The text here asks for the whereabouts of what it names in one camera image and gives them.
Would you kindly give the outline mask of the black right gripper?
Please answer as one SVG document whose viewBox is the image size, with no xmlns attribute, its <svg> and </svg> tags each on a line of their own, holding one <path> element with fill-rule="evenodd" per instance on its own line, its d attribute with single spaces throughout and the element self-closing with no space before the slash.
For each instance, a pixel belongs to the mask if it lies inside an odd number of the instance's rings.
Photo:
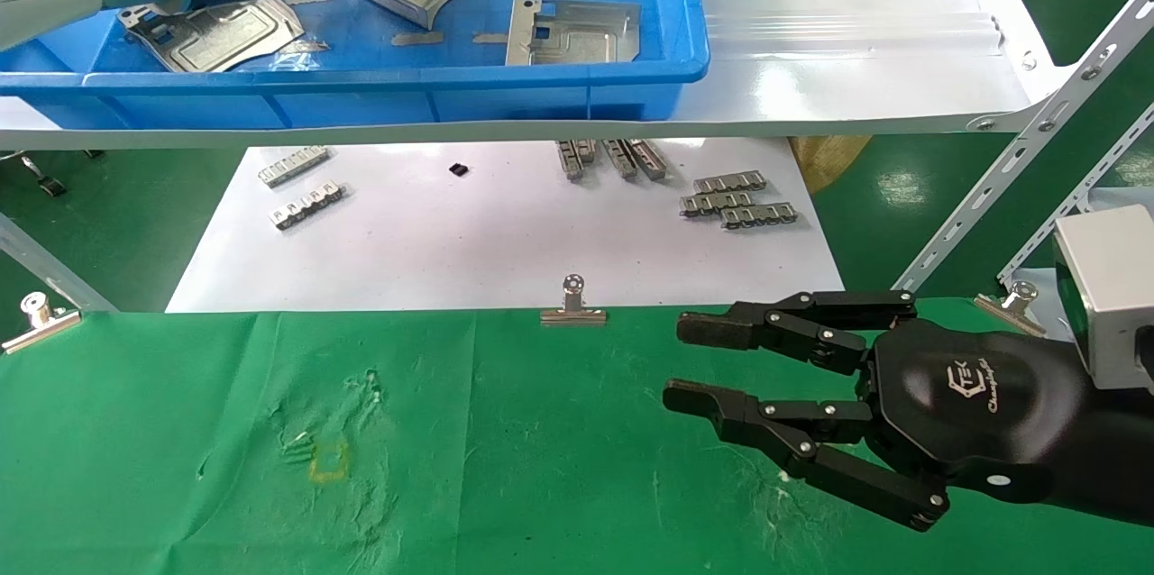
<svg viewBox="0 0 1154 575">
<path fill-rule="evenodd" d="M 799 292 L 737 301 L 722 314 L 681 313 L 681 342 L 763 349 L 840 375 L 865 365 L 859 330 L 897 327 L 874 341 L 860 379 L 869 405 L 760 401 L 669 379 L 664 406 L 700 416 L 724 443 L 760 451 L 792 479 L 917 533 L 947 513 L 944 488 L 1010 505 L 1080 505 L 1095 477 L 1085 464 L 1092 383 L 1076 346 L 926 320 L 898 324 L 917 316 L 916 301 L 906 290 Z M 864 440 L 894 471 L 841 449 Z"/>
</svg>

